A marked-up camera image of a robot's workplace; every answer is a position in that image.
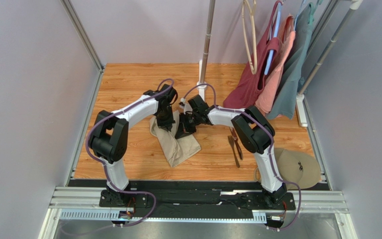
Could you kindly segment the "aluminium frame rail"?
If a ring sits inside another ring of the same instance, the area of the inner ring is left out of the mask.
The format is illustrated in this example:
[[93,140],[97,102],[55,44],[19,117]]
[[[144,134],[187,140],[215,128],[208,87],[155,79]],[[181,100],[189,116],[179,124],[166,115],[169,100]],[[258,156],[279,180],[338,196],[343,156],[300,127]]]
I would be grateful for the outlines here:
[[226,203],[163,204],[151,210],[140,197],[133,217],[127,207],[101,207],[101,188],[57,187],[39,233],[41,239],[355,239],[340,191],[293,191],[300,211],[285,210],[280,229],[266,226],[281,211],[248,210]]

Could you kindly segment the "beige wooden hanger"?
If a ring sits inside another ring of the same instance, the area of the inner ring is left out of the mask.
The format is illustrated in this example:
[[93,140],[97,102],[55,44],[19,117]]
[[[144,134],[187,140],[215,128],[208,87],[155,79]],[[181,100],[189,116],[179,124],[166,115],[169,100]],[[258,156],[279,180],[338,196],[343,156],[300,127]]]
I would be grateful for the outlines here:
[[[251,73],[255,75],[258,70],[258,53],[257,53],[257,41],[256,41],[256,26],[255,26],[255,10],[257,6],[257,1],[253,0],[250,3],[249,0],[242,1],[241,8],[241,19],[243,27],[243,37],[244,45],[248,58],[249,67]],[[247,36],[247,27],[246,27],[246,12],[248,13],[251,37]]]

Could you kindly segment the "right aluminium corner post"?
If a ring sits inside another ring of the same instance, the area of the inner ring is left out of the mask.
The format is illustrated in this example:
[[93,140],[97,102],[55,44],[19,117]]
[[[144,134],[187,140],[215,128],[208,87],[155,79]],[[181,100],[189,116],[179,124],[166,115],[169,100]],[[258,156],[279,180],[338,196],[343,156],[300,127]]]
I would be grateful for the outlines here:
[[307,75],[312,64],[314,47],[338,6],[338,0],[308,0],[296,20],[298,40],[295,42],[300,59],[298,68]]

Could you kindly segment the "beige cloth napkin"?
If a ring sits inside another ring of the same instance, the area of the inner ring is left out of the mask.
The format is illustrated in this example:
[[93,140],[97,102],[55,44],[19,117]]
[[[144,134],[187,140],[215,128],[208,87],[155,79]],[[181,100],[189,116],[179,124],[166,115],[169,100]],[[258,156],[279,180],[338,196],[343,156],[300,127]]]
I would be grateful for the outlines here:
[[179,111],[173,112],[175,123],[171,131],[159,128],[156,117],[152,117],[149,123],[150,133],[158,139],[162,152],[171,167],[178,166],[201,151],[201,146],[193,135],[175,138],[179,127],[179,115]]

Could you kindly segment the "right rack pole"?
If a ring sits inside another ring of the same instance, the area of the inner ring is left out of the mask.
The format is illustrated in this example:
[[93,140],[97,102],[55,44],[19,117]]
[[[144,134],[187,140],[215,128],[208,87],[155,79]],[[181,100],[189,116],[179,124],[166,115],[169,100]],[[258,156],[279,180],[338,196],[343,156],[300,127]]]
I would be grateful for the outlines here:
[[314,76],[316,75],[318,70],[321,68],[321,66],[324,63],[326,57],[328,56],[328,54],[330,53],[330,51],[334,47],[335,43],[337,42],[339,36],[341,35],[344,27],[348,24],[348,22],[350,21],[350,18],[353,16],[353,14],[356,12],[356,10],[358,10],[358,8],[362,4],[362,2],[363,2],[363,0],[351,0],[351,4],[349,6],[349,9],[348,9],[346,15],[341,20],[341,22],[340,22],[339,26],[337,27],[336,31],[334,32],[334,34],[330,38],[328,44],[325,46],[322,54],[319,56],[316,64],[313,66],[313,68],[310,71],[310,73],[308,75],[308,78],[306,79],[304,85],[302,86],[300,91],[297,93],[297,96],[298,96],[299,99],[304,99],[303,94],[306,91],[308,85],[311,83],[311,81],[313,80]]

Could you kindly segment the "maroon tank top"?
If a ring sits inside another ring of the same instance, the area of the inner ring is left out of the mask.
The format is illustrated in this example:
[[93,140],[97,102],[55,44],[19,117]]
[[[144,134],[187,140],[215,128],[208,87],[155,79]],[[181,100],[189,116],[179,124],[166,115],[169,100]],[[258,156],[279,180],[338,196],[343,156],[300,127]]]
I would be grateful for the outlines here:
[[253,44],[253,54],[247,53],[249,61],[237,87],[224,100],[223,107],[241,109],[254,105],[261,93],[267,88],[266,79],[280,48],[278,32],[282,5],[283,2],[280,0],[275,2],[268,28],[260,41]]

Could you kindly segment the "rack pole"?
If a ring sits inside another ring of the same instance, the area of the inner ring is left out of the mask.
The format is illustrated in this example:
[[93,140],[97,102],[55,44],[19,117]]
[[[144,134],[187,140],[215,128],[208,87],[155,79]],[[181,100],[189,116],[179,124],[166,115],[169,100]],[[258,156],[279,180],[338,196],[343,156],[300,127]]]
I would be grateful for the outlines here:
[[201,68],[199,71],[199,84],[203,84],[205,82],[205,75],[206,75],[206,68],[207,68],[207,61],[209,56],[209,47],[210,47],[210,40],[211,40],[211,33],[212,33],[212,25],[213,25],[213,18],[214,18],[214,10],[215,10],[215,3],[216,0],[210,0],[209,1],[209,10],[208,10],[208,18],[207,18],[207,25],[206,25],[206,33],[205,33],[205,41],[204,41],[204,48],[203,48],[203,55],[201,60]]
[[349,9],[348,9],[346,15],[341,20],[341,22],[340,22],[339,26],[337,27],[336,31],[334,32],[334,34],[330,38],[328,44],[325,46],[322,54],[319,56],[316,64],[313,66],[313,68],[310,71],[310,73],[308,75],[308,78],[306,79],[304,85],[302,86],[300,91],[297,93],[297,96],[298,96],[299,99],[304,99],[303,94],[306,91],[308,85],[311,83],[311,81],[313,80],[314,76],[316,75],[318,70],[321,68],[321,66],[324,63],[326,57],[328,56],[328,54],[330,53],[330,51],[334,47],[335,43],[337,42],[339,36],[341,35],[344,27],[348,24],[348,22],[350,21],[350,18],[353,16],[353,14],[356,12],[356,10],[358,10],[358,8],[362,4],[362,2],[363,2],[363,0],[351,0],[351,4],[349,6]]

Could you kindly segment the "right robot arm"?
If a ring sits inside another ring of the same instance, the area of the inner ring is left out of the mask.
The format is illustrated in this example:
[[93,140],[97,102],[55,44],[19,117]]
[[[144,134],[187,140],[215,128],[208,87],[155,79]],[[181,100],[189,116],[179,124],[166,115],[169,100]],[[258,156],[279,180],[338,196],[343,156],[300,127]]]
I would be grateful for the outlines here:
[[261,175],[263,201],[269,206],[277,204],[287,192],[275,160],[275,131],[255,106],[246,109],[229,109],[209,106],[201,96],[188,101],[190,111],[180,114],[177,139],[196,132],[200,124],[232,127],[244,148],[253,154]]

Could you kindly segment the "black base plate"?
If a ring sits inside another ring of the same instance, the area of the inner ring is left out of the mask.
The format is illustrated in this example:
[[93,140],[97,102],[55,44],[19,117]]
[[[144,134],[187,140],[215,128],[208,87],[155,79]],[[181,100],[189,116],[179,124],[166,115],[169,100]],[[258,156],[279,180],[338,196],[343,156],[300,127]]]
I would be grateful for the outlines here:
[[282,213],[297,208],[298,195],[289,190],[269,196],[256,182],[133,180],[124,193],[104,180],[72,180],[68,188],[96,190],[95,205],[117,209],[115,218],[250,219],[255,210]]

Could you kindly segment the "left rack pole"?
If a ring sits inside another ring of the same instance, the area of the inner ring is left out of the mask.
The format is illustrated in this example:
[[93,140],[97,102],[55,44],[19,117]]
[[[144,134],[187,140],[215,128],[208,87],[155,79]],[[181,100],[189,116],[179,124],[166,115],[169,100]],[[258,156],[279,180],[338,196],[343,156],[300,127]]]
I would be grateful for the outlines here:
[[211,33],[212,33],[212,25],[213,25],[213,18],[214,18],[214,10],[215,10],[215,3],[216,0],[210,0],[209,1],[209,10],[208,10],[208,18],[207,18],[207,25],[206,25],[206,33],[205,33],[205,41],[204,41],[204,48],[203,48],[203,55],[201,60],[201,68],[199,71],[199,84],[203,84],[205,82],[205,75],[206,75],[206,68],[207,68],[207,61],[209,56],[209,47],[210,47],[210,40],[211,40]]

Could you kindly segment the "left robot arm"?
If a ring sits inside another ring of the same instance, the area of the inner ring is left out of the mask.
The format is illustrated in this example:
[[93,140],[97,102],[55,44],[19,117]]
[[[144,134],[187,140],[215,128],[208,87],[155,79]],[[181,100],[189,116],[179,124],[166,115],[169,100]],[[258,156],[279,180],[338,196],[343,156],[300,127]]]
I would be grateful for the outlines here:
[[157,126],[171,132],[175,123],[172,102],[178,93],[172,85],[164,84],[161,89],[146,91],[139,99],[119,110],[98,113],[96,121],[87,135],[88,154],[103,165],[110,191],[121,196],[131,195],[127,190],[123,157],[127,150],[129,130],[148,116],[155,116]]

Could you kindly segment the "blue hanger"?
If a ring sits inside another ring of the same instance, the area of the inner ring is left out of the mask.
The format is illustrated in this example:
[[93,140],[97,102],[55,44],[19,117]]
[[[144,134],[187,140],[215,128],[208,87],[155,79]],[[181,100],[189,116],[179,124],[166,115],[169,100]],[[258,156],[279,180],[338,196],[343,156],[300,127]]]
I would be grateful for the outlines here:
[[267,75],[269,73],[271,64],[273,62],[274,54],[276,52],[276,50],[274,49],[274,40],[278,39],[283,4],[284,3],[282,0],[278,0],[275,2],[273,20],[270,23],[270,27],[269,27],[270,29],[269,30],[269,51],[266,58],[264,75]]

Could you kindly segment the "right white rack foot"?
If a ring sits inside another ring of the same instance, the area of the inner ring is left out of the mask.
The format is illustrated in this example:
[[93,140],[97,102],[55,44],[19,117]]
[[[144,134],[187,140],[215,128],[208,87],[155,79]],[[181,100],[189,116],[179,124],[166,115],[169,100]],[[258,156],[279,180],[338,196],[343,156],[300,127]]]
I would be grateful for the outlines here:
[[306,110],[304,106],[304,95],[301,95],[301,94],[296,95],[296,111],[297,111],[299,125],[301,127],[308,127],[308,120],[306,117]]

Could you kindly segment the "aluminium corner post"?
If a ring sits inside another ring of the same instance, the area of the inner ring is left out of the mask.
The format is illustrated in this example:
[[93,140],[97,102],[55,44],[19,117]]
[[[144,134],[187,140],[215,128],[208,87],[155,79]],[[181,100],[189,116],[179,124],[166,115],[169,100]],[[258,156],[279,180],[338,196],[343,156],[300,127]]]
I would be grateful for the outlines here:
[[338,0],[308,0],[296,20],[298,40],[295,42],[300,59],[298,68],[307,75],[312,64],[314,47],[338,6]]
[[73,3],[70,0],[61,0],[61,3],[67,12],[67,15],[69,16],[76,32],[78,33],[82,43],[84,44],[84,47],[86,48],[88,54],[91,57],[91,60],[97,67],[97,69],[102,72],[104,70],[104,64],[100,60],[92,42],[91,39],[89,38],[80,18],[78,13],[75,10],[75,7],[73,6]]

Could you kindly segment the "beige baseball cap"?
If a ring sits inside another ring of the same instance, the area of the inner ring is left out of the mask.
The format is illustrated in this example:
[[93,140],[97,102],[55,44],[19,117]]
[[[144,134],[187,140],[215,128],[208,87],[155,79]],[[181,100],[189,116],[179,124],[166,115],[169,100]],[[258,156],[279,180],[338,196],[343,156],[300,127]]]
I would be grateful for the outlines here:
[[[261,174],[262,187],[270,193],[277,191],[282,186],[282,181],[274,175],[268,151],[263,154],[254,153],[253,156]],[[311,155],[284,148],[273,148],[271,156],[276,160],[274,164],[276,172],[282,180],[287,181],[288,190],[296,190],[297,186],[307,189],[316,185],[321,179],[319,163]]]

